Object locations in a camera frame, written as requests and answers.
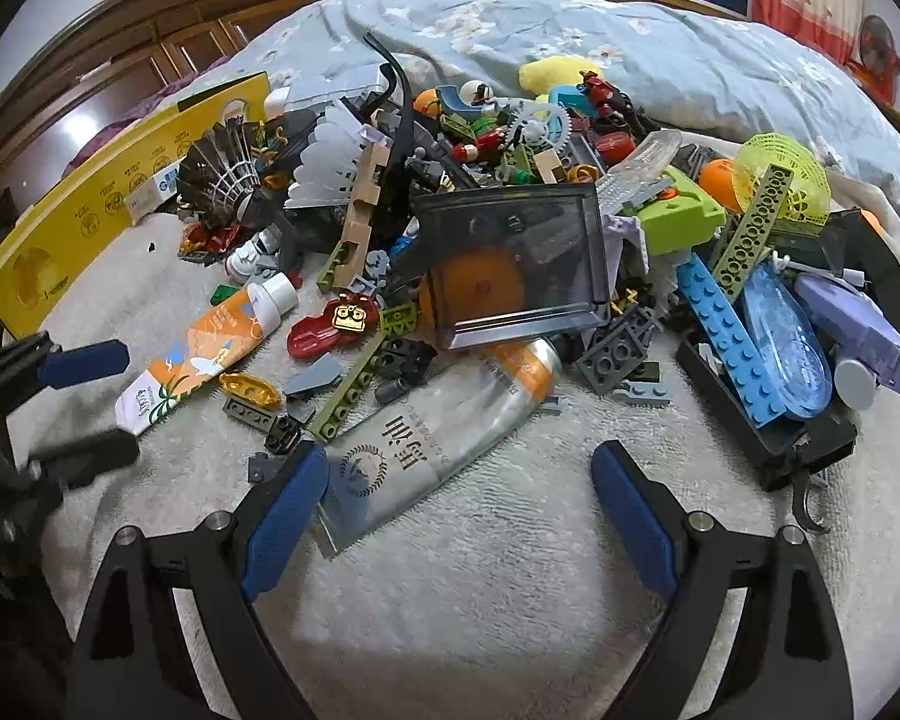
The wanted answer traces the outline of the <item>orange white tube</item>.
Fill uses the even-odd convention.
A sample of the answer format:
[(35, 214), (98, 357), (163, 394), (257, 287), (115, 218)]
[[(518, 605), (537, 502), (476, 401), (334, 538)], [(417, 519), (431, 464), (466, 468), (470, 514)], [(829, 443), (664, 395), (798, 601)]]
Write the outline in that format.
[(178, 335), (115, 401), (116, 426), (141, 436), (198, 388), (255, 351), (299, 304), (284, 273), (245, 284)]

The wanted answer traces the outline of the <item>silver orange tube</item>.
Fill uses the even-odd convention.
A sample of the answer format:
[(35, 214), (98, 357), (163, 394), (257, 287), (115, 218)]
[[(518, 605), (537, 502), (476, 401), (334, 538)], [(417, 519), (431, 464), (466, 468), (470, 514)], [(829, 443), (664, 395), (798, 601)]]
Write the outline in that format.
[(473, 349), (330, 440), (317, 511), (323, 556), (339, 556), (496, 447), (551, 395), (560, 371), (546, 338)]

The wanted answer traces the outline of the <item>yellow cardboard box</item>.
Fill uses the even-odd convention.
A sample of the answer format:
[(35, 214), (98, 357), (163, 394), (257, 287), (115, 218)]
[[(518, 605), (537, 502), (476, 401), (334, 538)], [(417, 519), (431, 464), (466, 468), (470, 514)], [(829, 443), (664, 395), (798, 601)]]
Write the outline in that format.
[(2, 328), (14, 338), (36, 332), (84, 268), (131, 226), (131, 193), (187, 156), (215, 122), (260, 119), (268, 94), (260, 71), (154, 110), (24, 211), (0, 244)]

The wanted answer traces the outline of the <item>black shuttlecock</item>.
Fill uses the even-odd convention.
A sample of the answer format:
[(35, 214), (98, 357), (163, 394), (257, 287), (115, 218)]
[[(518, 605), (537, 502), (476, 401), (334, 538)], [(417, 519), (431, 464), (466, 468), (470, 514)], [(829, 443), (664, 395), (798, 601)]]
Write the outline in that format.
[(209, 227), (266, 226), (265, 197), (258, 169), (260, 122), (230, 117), (214, 122), (178, 168), (176, 192), (183, 210)]

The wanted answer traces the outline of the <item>transparent blue oval piece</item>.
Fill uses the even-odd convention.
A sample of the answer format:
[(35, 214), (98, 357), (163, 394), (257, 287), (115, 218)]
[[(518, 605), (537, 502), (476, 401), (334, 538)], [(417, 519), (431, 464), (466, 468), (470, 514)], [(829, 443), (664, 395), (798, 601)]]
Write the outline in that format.
[(751, 271), (741, 305), (785, 411), (795, 419), (816, 418), (831, 403), (831, 367), (809, 318), (769, 263)]

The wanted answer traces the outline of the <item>wooden headboard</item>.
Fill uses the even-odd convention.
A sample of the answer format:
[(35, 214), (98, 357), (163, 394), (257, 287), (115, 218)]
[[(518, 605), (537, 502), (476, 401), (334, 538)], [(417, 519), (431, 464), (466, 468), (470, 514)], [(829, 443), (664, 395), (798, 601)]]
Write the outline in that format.
[(103, 0), (0, 93), (0, 195), (23, 210), (139, 99), (235, 54), (318, 0)]

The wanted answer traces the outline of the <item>white shuttlecock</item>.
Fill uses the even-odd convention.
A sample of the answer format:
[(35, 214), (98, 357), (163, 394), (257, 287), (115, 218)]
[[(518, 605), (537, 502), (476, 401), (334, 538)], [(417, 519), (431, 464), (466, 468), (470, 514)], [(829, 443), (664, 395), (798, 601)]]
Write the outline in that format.
[(344, 101), (326, 106), (301, 153), (284, 210), (346, 206), (372, 135), (374, 129), (359, 121)]

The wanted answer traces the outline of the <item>purple plastic toy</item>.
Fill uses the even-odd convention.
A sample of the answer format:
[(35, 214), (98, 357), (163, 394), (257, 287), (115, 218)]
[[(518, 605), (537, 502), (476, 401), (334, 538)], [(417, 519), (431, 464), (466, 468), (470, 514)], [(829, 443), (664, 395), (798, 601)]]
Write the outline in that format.
[(870, 299), (811, 273), (798, 275), (795, 293), (813, 323), (900, 395), (900, 333)]

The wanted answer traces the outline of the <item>blue long brick plate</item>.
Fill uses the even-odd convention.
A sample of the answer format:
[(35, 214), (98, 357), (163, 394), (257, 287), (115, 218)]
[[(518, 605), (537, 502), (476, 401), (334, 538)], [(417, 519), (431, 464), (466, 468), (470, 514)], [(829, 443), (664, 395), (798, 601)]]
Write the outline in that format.
[(724, 363), (748, 421), (764, 427), (780, 418), (785, 413), (784, 402), (770, 382), (763, 358), (699, 255), (689, 255), (689, 260), (676, 268), (676, 276), (679, 291)]

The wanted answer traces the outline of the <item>olive technic beam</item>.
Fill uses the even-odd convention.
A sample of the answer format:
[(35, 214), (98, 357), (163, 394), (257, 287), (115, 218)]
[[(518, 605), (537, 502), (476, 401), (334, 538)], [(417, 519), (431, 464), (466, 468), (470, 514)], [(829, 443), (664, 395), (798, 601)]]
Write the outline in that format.
[(713, 279), (733, 304), (740, 296), (749, 273), (763, 253), (764, 244), (781, 213), (793, 181), (793, 172), (771, 164), (756, 185), (748, 210), (736, 226), (730, 242), (712, 270)]

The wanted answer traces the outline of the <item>smoky transparent box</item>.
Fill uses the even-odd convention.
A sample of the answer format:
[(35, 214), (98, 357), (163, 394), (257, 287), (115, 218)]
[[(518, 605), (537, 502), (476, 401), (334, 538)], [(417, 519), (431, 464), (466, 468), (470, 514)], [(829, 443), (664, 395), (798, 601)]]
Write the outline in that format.
[(610, 282), (593, 185), (532, 184), (414, 200), (422, 304), (443, 351), (580, 332)]

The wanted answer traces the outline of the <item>grey gear wheel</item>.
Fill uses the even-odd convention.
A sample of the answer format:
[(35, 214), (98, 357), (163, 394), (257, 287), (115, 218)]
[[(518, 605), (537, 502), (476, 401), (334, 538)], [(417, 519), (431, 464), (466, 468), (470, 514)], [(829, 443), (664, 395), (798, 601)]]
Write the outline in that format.
[(557, 156), (566, 153), (571, 143), (572, 122), (569, 112), (559, 104), (520, 101), (507, 109), (509, 126), (504, 143), (526, 146), (532, 153), (552, 149)]

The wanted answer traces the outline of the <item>yellow plush toy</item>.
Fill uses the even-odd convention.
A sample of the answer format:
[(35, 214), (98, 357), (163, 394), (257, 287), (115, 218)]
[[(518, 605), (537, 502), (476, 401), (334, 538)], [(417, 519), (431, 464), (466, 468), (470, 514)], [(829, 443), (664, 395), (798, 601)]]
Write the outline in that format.
[(549, 55), (523, 64), (518, 69), (518, 84), (532, 98), (546, 101), (551, 89), (556, 86), (577, 86), (587, 73), (603, 76), (600, 65), (580, 55)]

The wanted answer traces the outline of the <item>red fan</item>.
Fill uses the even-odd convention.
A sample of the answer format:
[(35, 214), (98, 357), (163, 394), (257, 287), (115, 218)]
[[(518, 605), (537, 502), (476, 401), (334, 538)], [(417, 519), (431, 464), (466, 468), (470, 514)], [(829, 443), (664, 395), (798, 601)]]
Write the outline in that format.
[(848, 64), (866, 93), (880, 103), (896, 102), (900, 57), (893, 33), (878, 15), (866, 15), (859, 31), (859, 58)]

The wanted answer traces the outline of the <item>light blue floral quilt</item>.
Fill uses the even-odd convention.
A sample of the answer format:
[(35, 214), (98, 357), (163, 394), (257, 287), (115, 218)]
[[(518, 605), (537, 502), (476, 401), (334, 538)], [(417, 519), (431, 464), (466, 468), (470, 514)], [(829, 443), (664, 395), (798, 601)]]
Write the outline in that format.
[(294, 98), (380, 59), (374, 34), (414, 88), (482, 80), (517, 96), (535, 60), (594, 65), (660, 124), (743, 143), (781, 132), (823, 163), (876, 185), (900, 217), (900, 135), (850, 76), (769, 26), (647, 2), (320, 0), (274, 23), (199, 91), (266, 73)]

